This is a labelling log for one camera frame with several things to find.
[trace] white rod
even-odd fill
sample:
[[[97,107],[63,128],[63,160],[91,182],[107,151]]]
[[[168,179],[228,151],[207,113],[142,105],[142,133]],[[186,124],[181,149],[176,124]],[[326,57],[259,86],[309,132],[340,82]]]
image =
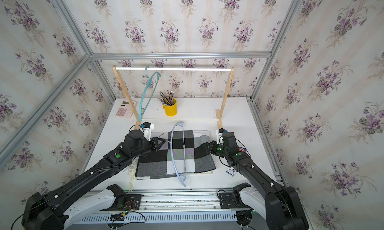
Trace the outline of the white rod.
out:
[[[145,70],[145,68],[136,67],[116,67],[117,70]],[[194,69],[194,68],[148,68],[147,70],[174,70],[174,71],[231,71],[232,69]]]
[[[177,121],[218,121],[217,118],[142,118],[142,121],[177,120]]]

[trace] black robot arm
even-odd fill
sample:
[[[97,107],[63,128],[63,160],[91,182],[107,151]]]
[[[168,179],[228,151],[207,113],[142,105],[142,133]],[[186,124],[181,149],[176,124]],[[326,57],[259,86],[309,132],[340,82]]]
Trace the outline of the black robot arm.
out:
[[[225,158],[229,166],[233,166],[259,191],[265,200],[266,222],[269,229],[308,229],[308,221],[296,191],[292,187],[278,184],[266,175],[246,152],[240,151],[233,132],[225,131],[222,138],[222,145],[212,141],[207,144],[208,149],[211,154]]]
[[[121,142],[114,150],[109,151],[97,164],[83,174],[43,196],[37,192],[29,197],[22,219],[23,227],[26,230],[62,230],[65,220],[68,219],[68,215],[64,215],[64,212],[75,201],[99,183],[118,174],[129,166],[136,157],[158,151],[165,142],[165,139],[158,137],[148,141],[143,137],[142,131],[130,131],[124,142]],[[114,207],[121,208],[125,204],[124,196],[125,194],[116,198]]]

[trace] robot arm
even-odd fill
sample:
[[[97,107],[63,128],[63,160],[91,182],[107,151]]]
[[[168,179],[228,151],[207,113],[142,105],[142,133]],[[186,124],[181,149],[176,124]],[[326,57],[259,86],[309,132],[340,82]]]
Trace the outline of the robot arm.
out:
[[[26,230],[63,230],[99,210],[109,207],[123,208],[126,194],[116,184],[94,196],[80,201],[78,199],[99,183],[118,174],[136,157],[160,149],[166,140],[154,137],[148,141],[150,130],[153,129],[148,124],[146,128],[149,133],[148,130],[146,133],[140,130],[130,131],[124,142],[71,182],[43,196],[36,193],[29,197],[22,226]],[[240,152],[232,132],[223,133],[222,139],[222,145],[216,141],[205,143],[207,151],[226,158],[228,164],[244,175],[259,192],[247,183],[238,185],[233,188],[235,201],[258,211],[266,219],[270,230],[308,229],[308,222],[295,190],[273,181],[256,166],[247,153]]]

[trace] floral wallpaper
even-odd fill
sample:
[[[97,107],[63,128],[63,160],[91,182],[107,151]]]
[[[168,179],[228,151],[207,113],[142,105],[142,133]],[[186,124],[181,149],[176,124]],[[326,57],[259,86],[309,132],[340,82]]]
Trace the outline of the floral wallpaper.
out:
[[[51,0],[0,0],[0,147],[81,58]],[[0,170],[0,228],[82,169],[111,103],[87,68]],[[21,229],[20,220],[14,229]]]
[[[12,111],[6,98],[2,102]],[[29,196],[56,189],[81,173],[111,105],[89,66],[84,68],[0,171],[0,199],[3,206],[13,206],[3,209],[0,228],[10,228]]]
[[[65,0],[94,53],[269,51],[291,1]]]
[[[185,68],[235,68],[235,73],[230,85],[231,97],[250,96],[265,64],[265,59],[152,59],[152,60],[103,60],[99,61],[104,74],[109,80],[116,96],[124,97],[122,88],[113,73],[112,66],[119,67],[185,67]],[[148,82],[141,70],[121,70],[131,97],[141,98]],[[220,71],[159,71],[161,77],[156,87],[154,96],[160,91],[175,91],[175,96],[182,97],[223,97],[229,72]],[[147,90],[145,97],[150,97],[156,78]]]
[[[50,0],[0,0],[0,147],[79,60]]]
[[[383,10],[303,0],[256,98],[315,229],[384,226]]]

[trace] wooden rack leg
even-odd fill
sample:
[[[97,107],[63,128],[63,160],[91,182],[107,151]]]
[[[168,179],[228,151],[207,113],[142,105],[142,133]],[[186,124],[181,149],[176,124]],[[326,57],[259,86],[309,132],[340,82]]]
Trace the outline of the wooden rack leg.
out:
[[[221,117],[223,116],[224,106],[225,106],[225,102],[227,101],[229,89],[231,88],[231,82],[232,82],[234,72],[235,72],[235,68],[232,67],[232,70],[228,76],[227,87],[225,88],[225,93],[224,93],[223,103],[221,104],[221,109],[220,110],[216,109],[216,117],[218,119],[218,122],[217,122],[217,128],[218,129],[223,127],[223,124],[221,122]]]
[[[124,93],[125,98],[127,98],[128,103],[129,103],[129,105],[130,105],[131,108],[132,108],[132,112],[133,112],[133,114],[134,114],[135,117],[136,117],[136,124],[140,125],[140,122],[139,122],[139,114],[137,113],[137,110],[136,110],[135,106],[133,105],[131,96],[130,96],[129,93],[128,93],[128,89],[127,89],[127,87],[125,86],[125,82],[124,82],[124,80],[122,79],[122,76],[121,76],[121,74],[120,74],[120,71],[118,71],[118,70],[116,69],[116,65],[113,65],[112,68],[113,68],[113,72],[114,72],[115,75],[116,75],[116,79],[118,80],[118,82],[119,82],[119,84],[120,84],[120,86],[121,86],[122,92]]]

